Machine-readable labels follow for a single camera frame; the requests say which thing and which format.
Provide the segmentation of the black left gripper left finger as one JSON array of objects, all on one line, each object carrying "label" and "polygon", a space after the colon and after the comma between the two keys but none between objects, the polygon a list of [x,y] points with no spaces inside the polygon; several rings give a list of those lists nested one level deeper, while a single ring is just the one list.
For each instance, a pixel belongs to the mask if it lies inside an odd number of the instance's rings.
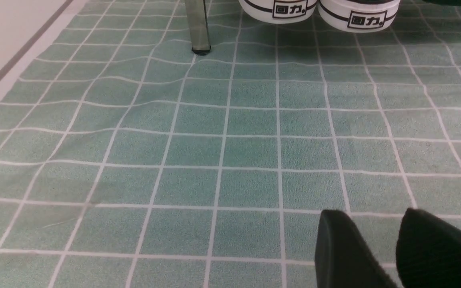
[{"label": "black left gripper left finger", "polygon": [[343,211],[323,210],[315,245],[318,288],[396,288]]}]

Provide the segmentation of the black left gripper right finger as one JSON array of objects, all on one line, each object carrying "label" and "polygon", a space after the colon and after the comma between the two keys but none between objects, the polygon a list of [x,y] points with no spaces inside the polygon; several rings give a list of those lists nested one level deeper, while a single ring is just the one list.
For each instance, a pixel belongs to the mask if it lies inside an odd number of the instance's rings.
[{"label": "black left gripper right finger", "polygon": [[461,288],[461,230],[430,212],[408,208],[396,246],[405,288]]}]

